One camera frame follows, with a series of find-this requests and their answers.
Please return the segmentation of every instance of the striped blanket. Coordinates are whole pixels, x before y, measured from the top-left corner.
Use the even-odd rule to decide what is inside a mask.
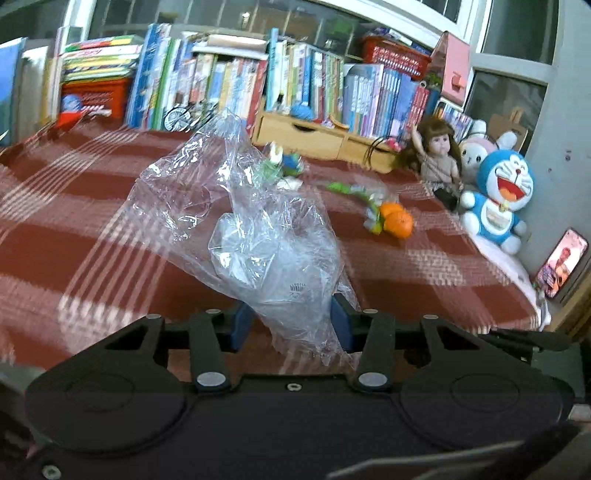
[[[0,355],[49,368],[148,312],[175,320],[234,301],[167,261],[159,244],[125,216],[139,173],[186,136],[139,132],[96,118],[69,131],[50,128],[0,155]],[[373,236],[364,206],[324,192],[359,304],[415,322],[443,316],[470,330],[534,328],[533,308],[484,259],[456,218],[410,173],[380,176],[341,162],[309,161],[308,184],[326,180],[387,188],[413,214],[406,242]],[[235,374],[342,371],[304,351],[279,354],[256,322],[246,345],[228,356]],[[188,379],[183,352],[169,368]]]

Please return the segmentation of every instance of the doraemon plush toy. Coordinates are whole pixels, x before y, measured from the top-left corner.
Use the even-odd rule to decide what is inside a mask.
[[[493,152],[481,162],[476,184],[484,195],[464,191],[460,197],[460,204],[470,210],[460,217],[463,227],[515,255],[527,226],[513,212],[522,209],[534,193],[528,163],[512,150]]]
[[[511,150],[516,142],[517,135],[511,130],[503,133],[498,140],[492,140],[486,135],[486,122],[475,120],[469,135],[460,142],[464,184],[476,184],[476,174],[482,161],[497,150]]]

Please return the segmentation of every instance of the transparent plastic wrap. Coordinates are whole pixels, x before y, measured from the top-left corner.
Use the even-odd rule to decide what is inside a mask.
[[[355,295],[317,190],[278,189],[278,180],[224,111],[142,172],[125,209],[178,267],[249,304],[276,348],[296,342],[326,364],[339,350],[331,296],[344,288],[356,304]]]

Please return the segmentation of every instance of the orange fruit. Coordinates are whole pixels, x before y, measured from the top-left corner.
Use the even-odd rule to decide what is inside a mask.
[[[383,203],[379,207],[379,212],[384,218],[390,215],[390,213],[400,212],[401,210],[404,210],[404,208],[399,203]]]
[[[406,239],[413,234],[413,217],[406,210],[390,213],[384,220],[384,230],[397,238]]]

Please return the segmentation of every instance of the phone screen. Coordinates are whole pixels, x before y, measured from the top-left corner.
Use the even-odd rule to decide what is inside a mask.
[[[549,299],[554,298],[566,283],[588,246],[587,240],[572,228],[566,230],[537,275],[538,284]]]

